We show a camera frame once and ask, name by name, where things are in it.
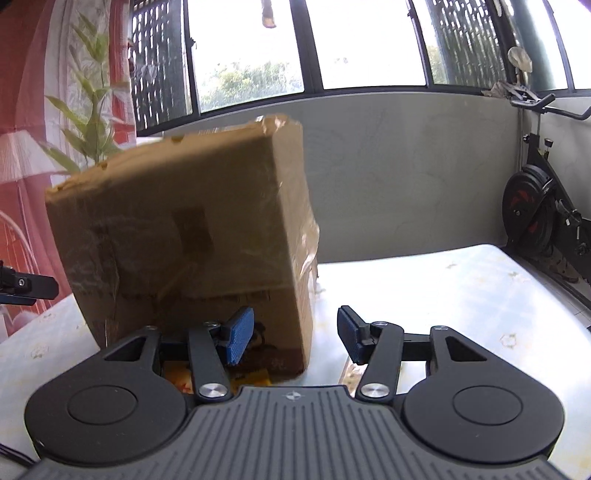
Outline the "tall green plant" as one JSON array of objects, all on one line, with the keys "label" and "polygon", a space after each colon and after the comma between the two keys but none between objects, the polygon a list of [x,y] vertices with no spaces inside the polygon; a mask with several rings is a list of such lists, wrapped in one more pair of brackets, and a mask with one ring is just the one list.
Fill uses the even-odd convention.
[{"label": "tall green plant", "polygon": [[129,82],[113,80],[108,1],[67,1],[48,38],[44,87],[46,139],[38,145],[66,173],[92,167],[121,151],[116,129],[125,124],[113,102]]}]

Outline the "brown cardboard box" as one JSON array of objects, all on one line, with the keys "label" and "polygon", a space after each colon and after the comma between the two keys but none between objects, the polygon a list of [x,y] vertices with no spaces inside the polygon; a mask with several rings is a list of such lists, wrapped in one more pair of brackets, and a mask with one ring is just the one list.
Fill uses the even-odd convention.
[{"label": "brown cardboard box", "polygon": [[263,116],[128,149],[48,189],[45,205],[98,346],[248,306],[259,336],[240,367],[307,369],[320,228],[296,120]]}]

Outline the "black exercise bike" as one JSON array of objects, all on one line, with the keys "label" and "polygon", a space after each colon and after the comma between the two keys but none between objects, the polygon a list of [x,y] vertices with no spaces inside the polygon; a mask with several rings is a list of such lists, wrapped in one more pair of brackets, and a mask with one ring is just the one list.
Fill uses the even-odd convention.
[{"label": "black exercise bike", "polygon": [[[517,79],[533,73],[533,61],[521,46],[508,50]],[[540,135],[541,117],[553,114],[584,122],[590,106],[580,114],[551,107],[554,94],[544,97],[520,83],[497,81],[487,95],[504,94],[510,104],[537,115],[537,129],[522,137],[527,146],[525,163],[508,180],[502,198],[502,219],[507,247],[530,260],[549,260],[547,271],[567,288],[565,282],[583,279],[590,286],[590,219],[575,208],[549,156],[554,142]]]}]

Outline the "orange biscuit package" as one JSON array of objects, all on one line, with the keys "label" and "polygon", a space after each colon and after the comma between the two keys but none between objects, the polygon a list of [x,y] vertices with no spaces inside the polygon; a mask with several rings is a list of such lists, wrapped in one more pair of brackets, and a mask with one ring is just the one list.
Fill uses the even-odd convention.
[{"label": "orange biscuit package", "polygon": [[183,394],[193,394],[191,371],[187,362],[166,361],[162,367],[163,376]]}]

